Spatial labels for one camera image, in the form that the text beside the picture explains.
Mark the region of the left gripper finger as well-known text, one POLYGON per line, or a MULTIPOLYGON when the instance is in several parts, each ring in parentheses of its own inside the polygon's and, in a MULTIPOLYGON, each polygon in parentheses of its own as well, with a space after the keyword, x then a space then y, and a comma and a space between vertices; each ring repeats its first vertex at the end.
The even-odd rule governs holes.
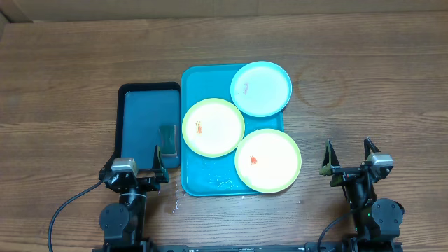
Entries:
POLYGON ((106 172, 111 169, 111 166, 113 164, 113 161, 117 158, 118 154, 116 151, 113 151, 111 157, 108 159, 106 164, 101 168, 102 172, 106 172))
POLYGON ((155 146, 154 156, 153 156, 153 165, 152 170, 160 170, 164 169, 162 158, 160 157, 160 147, 158 145, 155 146))

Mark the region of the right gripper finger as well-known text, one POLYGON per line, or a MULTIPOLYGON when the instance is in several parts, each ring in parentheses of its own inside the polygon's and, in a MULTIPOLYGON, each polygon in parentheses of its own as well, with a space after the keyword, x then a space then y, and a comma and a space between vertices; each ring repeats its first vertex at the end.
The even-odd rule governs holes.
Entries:
POLYGON ((366 137, 364 139, 363 143, 364 143, 364 154, 365 154, 365 159, 366 160, 368 159, 370 154, 379 152, 378 147, 375 146, 375 144, 372 142, 370 137, 366 137))
POLYGON ((319 169, 319 174, 323 176, 330 176, 333 175, 335 170, 339 168, 340 163, 337 159, 333 145, 330 140, 327 140, 325 144, 325 155, 321 168, 319 169))

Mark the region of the green dish sponge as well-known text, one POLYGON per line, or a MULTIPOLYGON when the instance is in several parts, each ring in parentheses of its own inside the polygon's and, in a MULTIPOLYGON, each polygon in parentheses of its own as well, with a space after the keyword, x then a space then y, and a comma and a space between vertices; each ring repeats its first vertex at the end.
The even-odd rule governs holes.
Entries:
POLYGON ((175 125, 162 125, 159 127, 160 133, 160 152, 164 156, 177 156, 177 143, 176 143, 176 126, 175 125))

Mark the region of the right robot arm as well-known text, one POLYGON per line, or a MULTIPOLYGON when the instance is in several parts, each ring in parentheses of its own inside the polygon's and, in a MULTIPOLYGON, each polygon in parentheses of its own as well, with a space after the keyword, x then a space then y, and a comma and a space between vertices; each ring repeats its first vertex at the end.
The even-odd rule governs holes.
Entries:
POLYGON ((400 236, 404 207, 395 200, 378 198, 374 184, 385 179, 394 166, 388 153, 381 152, 370 138, 364 139, 365 160, 357 167, 343 168, 331 144, 325 145, 325 157, 319 174, 331 176, 330 185, 341 187, 350 211, 331 222, 320 234, 317 251, 402 251, 394 239, 400 236), (323 238, 336 224, 353 218, 355 232, 340 242, 324 245, 323 238))

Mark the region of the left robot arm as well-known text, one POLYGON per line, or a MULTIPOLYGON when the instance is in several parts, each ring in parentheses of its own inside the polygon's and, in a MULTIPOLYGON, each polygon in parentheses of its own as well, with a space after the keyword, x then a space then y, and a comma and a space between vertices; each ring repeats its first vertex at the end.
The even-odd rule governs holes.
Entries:
POLYGON ((105 186, 119 194, 117 203, 101 211, 99 225, 104 232, 102 251, 157 251, 156 245, 144 237, 147 193, 159 191, 169 175, 156 146, 153 156, 153 176, 139 177, 134 158, 116 158, 102 169, 100 179, 105 186))

